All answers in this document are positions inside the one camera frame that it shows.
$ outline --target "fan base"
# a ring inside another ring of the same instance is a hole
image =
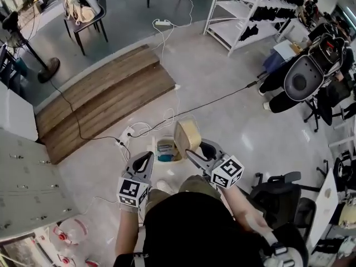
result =
[[[59,67],[60,67],[60,60],[57,57],[53,57],[51,58],[47,63],[47,67],[48,69],[41,69],[38,73],[38,81],[40,83],[46,83],[48,80],[50,80],[53,75],[56,74],[56,72],[58,71]]]

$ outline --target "wooden platform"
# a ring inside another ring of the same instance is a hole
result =
[[[41,141],[57,164],[117,121],[172,90],[173,79],[148,46],[137,48],[90,73],[37,116]]]

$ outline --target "khaki shorts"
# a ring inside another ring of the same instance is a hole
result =
[[[182,192],[203,193],[221,201],[220,193],[211,187],[211,185],[199,175],[190,176],[187,180],[185,180],[184,183],[180,186],[178,193]],[[147,214],[148,211],[151,210],[155,205],[167,199],[169,196],[170,194],[166,192],[158,189],[152,189],[149,192],[145,214]]]

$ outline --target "gray floor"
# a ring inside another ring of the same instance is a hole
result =
[[[149,103],[100,136],[120,137],[128,125],[137,122],[157,124],[167,109],[173,108],[177,113],[177,97],[182,112],[243,88],[256,80],[255,76],[262,70],[263,60],[273,45],[273,38],[265,39],[235,51],[228,58],[227,50],[210,36],[171,40],[166,46],[164,66],[180,89]],[[246,191],[250,191],[257,172],[281,175],[300,171],[300,184],[320,186],[323,178],[315,168],[323,167],[324,159],[333,162],[328,143],[339,136],[322,121],[319,132],[314,133],[314,122],[303,122],[309,114],[305,104],[280,114],[263,110],[262,103],[269,98],[261,97],[255,86],[193,111],[190,113],[193,116],[187,118],[196,119],[202,137],[218,142],[244,164],[245,172],[238,185]],[[133,128],[137,134],[143,127],[136,125]],[[152,137],[157,140],[172,134],[173,129],[171,125],[147,137],[132,139],[129,145],[131,155],[146,151],[153,142]],[[119,148],[111,140],[90,141],[58,165],[82,212],[87,210],[94,196],[110,201],[117,199],[118,177],[124,166]],[[156,164],[151,180],[154,184],[164,179],[177,190],[188,176],[200,173],[189,161],[174,165]],[[316,194],[309,192],[304,196],[314,199]],[[90,235],[80,251],[103,266],[112,266],[120,224],[118,204],[96,199],[85,217],[90,225]]]
[[[193,22],[207,18],[211,1],[193,0]],[[63,18],[59,15],[37,32],[31,39],[31,45],[43,58],[56,56],[60,59],[61,68],[53,78],[53,83],[61,86],[102,58],[155,34],[156,30],[152,27],[154,19],[169,19],[176,25],[189,23],[190,9],[189,0],[151,0],[149,9],[146,8],[146,0],[107,0],[107,15],[103,23],[109,43],[93,27],[86,29],[80,33],[86,52],[86,56],[83,56],[76,41],[69,38]],[[35,71],[40,69],[29,53],[25,53],[23,58],[30,68]],[[28,79],[25,98],[34,106],[54,91],[50,83],[38,83],[35,75],[30,75]]]

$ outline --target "white shoe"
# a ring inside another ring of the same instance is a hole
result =
[[[157,189],[166,192],[170,195],[174,195],[174,190],[171,188],[170,185],[168,185],[168,183],[165,180],[158,180],[156,185]]]
[[[264,102],[264,103],[263,103],[263,109],[272,112],[271,108],[269,107],[269,102]]]
[[[261,96],[265,96],[265,93],[262,93],[259,89],[258,89],[258,94],[261,95]]]

